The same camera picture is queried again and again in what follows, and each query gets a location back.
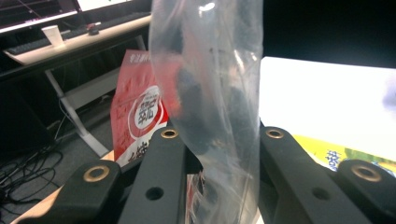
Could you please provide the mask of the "red and white snack packet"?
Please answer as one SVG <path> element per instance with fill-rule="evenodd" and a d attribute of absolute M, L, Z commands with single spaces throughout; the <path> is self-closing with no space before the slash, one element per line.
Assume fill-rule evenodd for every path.
<path fill-rule="evenodd" d="M 142 158 L 152 135 L 171 125 L 146 50 L 127 49 L 110 108 L 114 161 Z"/>

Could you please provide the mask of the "computer monitor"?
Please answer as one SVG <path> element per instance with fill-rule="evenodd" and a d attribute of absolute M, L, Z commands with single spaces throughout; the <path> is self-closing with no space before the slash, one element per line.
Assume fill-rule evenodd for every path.
<path fill-rule="evenodd" d="M 132 3 L 133 1 L 134 0 L 77 0 L 77 3 L 79 9 L 85 12 L 106 7 L 123 6 Z"/>
<path fill-rule="evenodd" d="M 0 34 L 77 13 L 74 0 L 0 0 Z"/>

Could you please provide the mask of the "clear bag of dark seaweed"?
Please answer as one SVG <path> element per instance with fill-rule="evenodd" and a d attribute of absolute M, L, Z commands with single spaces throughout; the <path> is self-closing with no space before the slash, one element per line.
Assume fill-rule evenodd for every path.
<path fill-rule="evenodd" d="M 152 0 L 151 63 L 202 164 L 193 224 L 253 224 L 259 198 L 263 0 Z"/>

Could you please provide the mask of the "black keyboard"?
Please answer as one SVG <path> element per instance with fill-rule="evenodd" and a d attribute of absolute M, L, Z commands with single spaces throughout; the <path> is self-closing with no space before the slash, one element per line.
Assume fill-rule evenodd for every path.
<path fill-rule="evenodd" d="M 61 33 L 61 37 L 63 41 L 67 39 L 71 39 L 80 35 L 85 35 L 87 34 L 88 31 L 86 29 L 76 29 L 72 31 L 68 31 L 66 33 Z M 23 45 L 19 45 L 17 47 L 9 48 L 6 49 L 7 53 L 10 53 L 11 55 L 20 55 L 28 51 L 32 51 L 35 49 L 40 49 L 46 46 L 49 46 L 50 42 L 48 41 L 47 38 L 39 39 L 37 41 L 33 41 L 31 43 L 26 43 Z"/>

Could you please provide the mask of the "yellow spout pouch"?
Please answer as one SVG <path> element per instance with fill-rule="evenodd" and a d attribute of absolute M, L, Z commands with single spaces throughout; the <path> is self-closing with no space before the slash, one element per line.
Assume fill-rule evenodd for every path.
<path fill-rule="evenodd" d="M 361 160 L 372 163 L 396 178 L 396 161 L 303 135 L 295 134 L 293 137 L 316 163 L 334 172 L 342 161 Z"/>

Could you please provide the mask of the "white table cover sheet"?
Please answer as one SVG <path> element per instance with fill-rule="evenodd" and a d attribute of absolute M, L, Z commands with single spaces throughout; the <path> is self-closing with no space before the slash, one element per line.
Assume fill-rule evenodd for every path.
<path fill-rule="evenodd" d="M 265 57 L 267 126 L 396 161 L 396 69 Z"/>

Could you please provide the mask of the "white paper cup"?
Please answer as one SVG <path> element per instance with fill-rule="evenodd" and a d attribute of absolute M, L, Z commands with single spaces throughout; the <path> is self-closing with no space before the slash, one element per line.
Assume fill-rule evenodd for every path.
<path fill-rule="evenodd" d="M 41 31 L 44 33 L 52 46 L 59 47 L 64 43 L 59 27 L 57 25 L 43 27 Z"/>

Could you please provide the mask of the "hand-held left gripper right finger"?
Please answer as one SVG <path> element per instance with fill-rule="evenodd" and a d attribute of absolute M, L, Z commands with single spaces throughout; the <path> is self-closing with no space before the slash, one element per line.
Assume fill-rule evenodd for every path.
<path fill-rule="evenodd" d="M 265 224 L 371 224 L 287 131 L 260 127 Z"/>

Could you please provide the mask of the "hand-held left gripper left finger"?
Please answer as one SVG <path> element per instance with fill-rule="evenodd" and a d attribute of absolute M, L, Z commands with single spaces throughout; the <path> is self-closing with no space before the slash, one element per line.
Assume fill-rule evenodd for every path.
<path fill-rule="evenodd" d="M 118 224 L 184 224 L 186 148 L 171 127 L 156 131 L 145 156 L 122 168 Z"/>

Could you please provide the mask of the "white desk with metal legs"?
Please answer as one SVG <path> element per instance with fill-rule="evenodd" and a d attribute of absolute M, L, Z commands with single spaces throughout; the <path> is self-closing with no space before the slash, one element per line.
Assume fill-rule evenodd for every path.
<path fill-rule="evenodd" d="M 30 75 L 45 74 L 80 138 L 95 154 L 103 157 L 108 153 L 108 149 L 85 128 L 76 110 L 114 90 L 117 86 L 118 71 L 113 69 L 71 91 L 65 92 L 56 81 L 52 70 L 96 52 L 116 47 L 132 39 L 136 41 L 140 49 L 144 49 L 146 46 L 142 34 L 148 30 L 150 21 L 151 16 L 147 15 L 103 29 L 97 35 L 80 35 L 68 39 L 60 47 L 46 46 L 17 55 L 13 60 L 20 63 L 21 67 L 0 74 L 0 83 L 16 81 Z"/>

